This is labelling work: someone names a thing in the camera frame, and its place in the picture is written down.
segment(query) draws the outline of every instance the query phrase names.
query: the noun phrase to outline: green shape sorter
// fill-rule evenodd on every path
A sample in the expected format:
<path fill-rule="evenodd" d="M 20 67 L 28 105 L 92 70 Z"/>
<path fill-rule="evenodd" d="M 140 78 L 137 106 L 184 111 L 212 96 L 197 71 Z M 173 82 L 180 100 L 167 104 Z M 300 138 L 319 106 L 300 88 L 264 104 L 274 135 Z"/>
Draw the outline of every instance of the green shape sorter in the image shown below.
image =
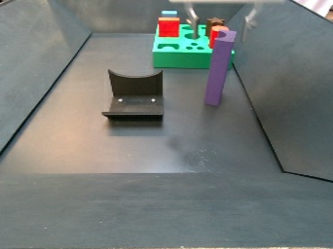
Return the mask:
<path fill-rule="evenodd" d="M 159 37 L 157 26 L 152 48 L 153 67 L 209 68 L 212 49 L 204 25 L 199 25 L 197 34 L 199 38 L 193 40 L 191 26 L 180 24 L 179 37 Z M 228 69 L 232 59 L 234 51 L 231 51 Z"/>

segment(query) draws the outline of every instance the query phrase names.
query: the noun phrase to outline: red block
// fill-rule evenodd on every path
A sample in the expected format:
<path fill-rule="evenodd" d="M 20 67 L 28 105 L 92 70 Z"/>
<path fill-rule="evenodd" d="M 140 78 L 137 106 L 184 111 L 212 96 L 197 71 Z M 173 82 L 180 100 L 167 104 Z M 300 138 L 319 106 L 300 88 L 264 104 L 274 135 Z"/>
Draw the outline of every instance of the red block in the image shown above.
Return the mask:
<path fill-rule="evenodd" d="M 179 18 L 159 18 L 159 37 L 179 37 Z"/>
<path fill-rule="evenodd" d="M 209 48 L 213 48 L 213 39 L 216 38 L 216 34 L 219 30 L 228 30 L 225 26 L 213 26 L 211 29 L 211 37 L 209 37 Z"/>

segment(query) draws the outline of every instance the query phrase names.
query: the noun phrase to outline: black holder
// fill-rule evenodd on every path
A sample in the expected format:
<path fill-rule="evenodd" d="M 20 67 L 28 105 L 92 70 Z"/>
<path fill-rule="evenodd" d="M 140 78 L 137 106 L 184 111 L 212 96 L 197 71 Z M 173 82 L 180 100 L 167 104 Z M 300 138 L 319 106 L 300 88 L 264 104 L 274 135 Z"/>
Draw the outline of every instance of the black holder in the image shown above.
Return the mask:
<path fill-rule="evenodd" d="M 143 77 L 116 74 L 110 70 L 109 81 L 113 93 L 108 118 L 161 118 L 163 106 L 163 71 Z"/>

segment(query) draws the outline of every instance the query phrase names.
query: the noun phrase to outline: gray wall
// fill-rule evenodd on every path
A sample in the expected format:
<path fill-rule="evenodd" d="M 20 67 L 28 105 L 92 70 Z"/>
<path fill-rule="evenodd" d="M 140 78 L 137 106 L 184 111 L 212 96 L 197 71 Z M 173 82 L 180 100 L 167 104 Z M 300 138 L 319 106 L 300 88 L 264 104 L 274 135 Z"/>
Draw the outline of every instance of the gray wall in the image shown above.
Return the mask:
<path fill-rule="evenodd" d="M 333 23 L 298 4 L 264 5 L 235 68 L 286 171 L 333 180 Z"/>
<path fill-rule="evenodd" d="M 88 36 L 54 0 L 0 6 L 0 151 Z"/>
<path fill-rule="evenodd" d="M 161 10 L 176 10 L 184 23 L 183 5 L 167 0 L 58 0 L 96 33 L 153 33 Z M 239 4 L 197 4 L 195 12 L 201 22 L 216 17 L 227 20 Z"/>

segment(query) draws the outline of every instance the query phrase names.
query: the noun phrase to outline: purple block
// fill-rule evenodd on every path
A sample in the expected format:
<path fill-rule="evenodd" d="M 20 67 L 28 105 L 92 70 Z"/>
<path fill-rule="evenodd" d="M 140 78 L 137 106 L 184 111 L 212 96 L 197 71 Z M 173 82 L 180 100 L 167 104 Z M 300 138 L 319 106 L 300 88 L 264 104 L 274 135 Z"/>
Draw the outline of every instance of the purple block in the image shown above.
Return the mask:
<path fill-rule="evenodd" d="M 204 103 L 212 106 L 217 106 L 220 103 L 235 34 L 235 31 L 220 30 L 217 37 L 213 39 L 213 53 L 204 98 Z"/>

